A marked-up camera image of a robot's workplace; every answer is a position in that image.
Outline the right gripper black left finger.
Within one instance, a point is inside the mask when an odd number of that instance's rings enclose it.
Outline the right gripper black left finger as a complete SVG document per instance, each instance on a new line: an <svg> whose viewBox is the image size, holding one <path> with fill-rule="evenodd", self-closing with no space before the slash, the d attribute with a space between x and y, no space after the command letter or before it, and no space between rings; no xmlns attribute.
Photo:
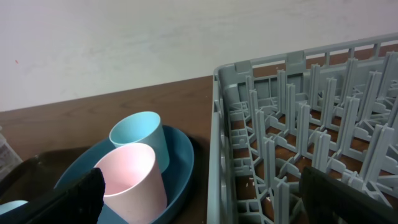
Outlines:
<svg viewBox="0 0 398 224"><path fill-rule="evenodd" d="M1 215L1 223L96 223L104 205L99 168Z"/></svg>

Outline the brown serving tray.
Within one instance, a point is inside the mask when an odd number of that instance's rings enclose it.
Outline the brown serving tray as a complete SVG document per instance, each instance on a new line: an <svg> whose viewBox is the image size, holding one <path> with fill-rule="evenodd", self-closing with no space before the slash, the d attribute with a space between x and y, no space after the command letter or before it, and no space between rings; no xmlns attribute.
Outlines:
<svg viewBox="0 0 398 224"><path fill-rule="evenodd" d="M206 222L205 148L193 138L188 138L195 155L191 184L183 207L170 223ZM66 169L89 148L45 152L23 162L1 181L1 203L31 201L52 190Z"/></svg>

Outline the dark blue plate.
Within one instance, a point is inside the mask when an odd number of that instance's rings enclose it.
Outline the dark blue plate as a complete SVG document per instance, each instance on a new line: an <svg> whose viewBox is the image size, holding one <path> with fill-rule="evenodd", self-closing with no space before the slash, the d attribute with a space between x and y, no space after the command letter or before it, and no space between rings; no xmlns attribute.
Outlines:
<svg viewBox="0 0 398 224"><path fill-rule="evenodd" d="M170 157L170 164L162 173L168 204L153 220L155 224L170 223L183 207L190 188L195 160L192 143L183 132L167 125L163 126L163 130ZM106 138L86 150L61 175L55 188L62 188L79 179L113 149L115 146Z"/></svg>

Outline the light blue bowl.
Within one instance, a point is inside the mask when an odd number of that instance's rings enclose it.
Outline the light blue bowl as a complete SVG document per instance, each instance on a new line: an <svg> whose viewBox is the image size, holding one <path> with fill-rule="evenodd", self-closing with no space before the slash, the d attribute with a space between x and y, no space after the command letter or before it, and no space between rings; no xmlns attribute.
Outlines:
<svg viewBox="0 0 398 224"><path fill-rule="evenodd" d="M15 208L18 208L26 203L27 203L27 201L25 201L25 200L15 200L15 201L11 201L8 203L4 203L4 204L0 205L0 215L7 213Z"/></svg>

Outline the clear plastic bin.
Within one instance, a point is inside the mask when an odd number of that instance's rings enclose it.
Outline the clear plastic bin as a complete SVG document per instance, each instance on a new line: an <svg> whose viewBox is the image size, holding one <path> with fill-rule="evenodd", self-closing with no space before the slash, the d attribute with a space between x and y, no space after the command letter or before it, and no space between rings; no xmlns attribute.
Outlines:
<svg viewBox="0 0 398 224"><path fill-rule="evenodd" d="M20 156L8 144L6 138L0 134L0 180L3 180L13 169L23 162Z"/></svg>

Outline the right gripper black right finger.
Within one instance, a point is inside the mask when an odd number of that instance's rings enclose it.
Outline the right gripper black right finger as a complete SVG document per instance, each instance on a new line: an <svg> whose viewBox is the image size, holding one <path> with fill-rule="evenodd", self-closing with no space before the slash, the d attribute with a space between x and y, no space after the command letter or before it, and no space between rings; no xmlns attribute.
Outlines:
<svg viewBox="0 0 398 224"><path fill-rule="evenodd" d="M391 207L336 180L324 172L306 166L299 192L310 224L337 223L397 223L397 212Z"/></svg>

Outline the pink cup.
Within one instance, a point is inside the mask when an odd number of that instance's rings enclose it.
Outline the pink cup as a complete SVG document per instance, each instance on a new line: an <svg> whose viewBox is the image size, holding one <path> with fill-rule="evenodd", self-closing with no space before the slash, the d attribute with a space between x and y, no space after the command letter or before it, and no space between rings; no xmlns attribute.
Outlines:
<svg viewBox="0 0 398 224"><path fill-rule="evenodd" d="M153 148L118 147L96 164L105 181L104 202L128 223L151 223L167 207L167 195Z"/></svg>

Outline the grey dishwasher rack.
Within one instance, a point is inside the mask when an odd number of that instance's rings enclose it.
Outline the grey dishwasher rack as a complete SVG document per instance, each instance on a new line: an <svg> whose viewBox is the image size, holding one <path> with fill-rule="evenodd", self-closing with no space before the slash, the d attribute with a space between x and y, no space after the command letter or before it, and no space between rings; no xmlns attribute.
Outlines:
<svg viewBox="0 0 398 224"><path fill-rule="evenodd" d="M213 74L208 223L304 223L314 167L397 209L397 34Z"/></svg>

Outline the light blue cup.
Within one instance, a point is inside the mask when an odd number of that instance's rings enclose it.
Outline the light blue cup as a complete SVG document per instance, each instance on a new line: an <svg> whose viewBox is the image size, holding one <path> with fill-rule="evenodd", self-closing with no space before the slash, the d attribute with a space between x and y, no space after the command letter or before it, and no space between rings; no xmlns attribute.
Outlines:
<svg viewBox="0 0 398 224"><path fill-rule="evenodd" d="M143 111L120 120L110 131L109 140L115 147L130 143L149 145L155 152L161 173L170 164L162 121L156 112Z"/></svg>

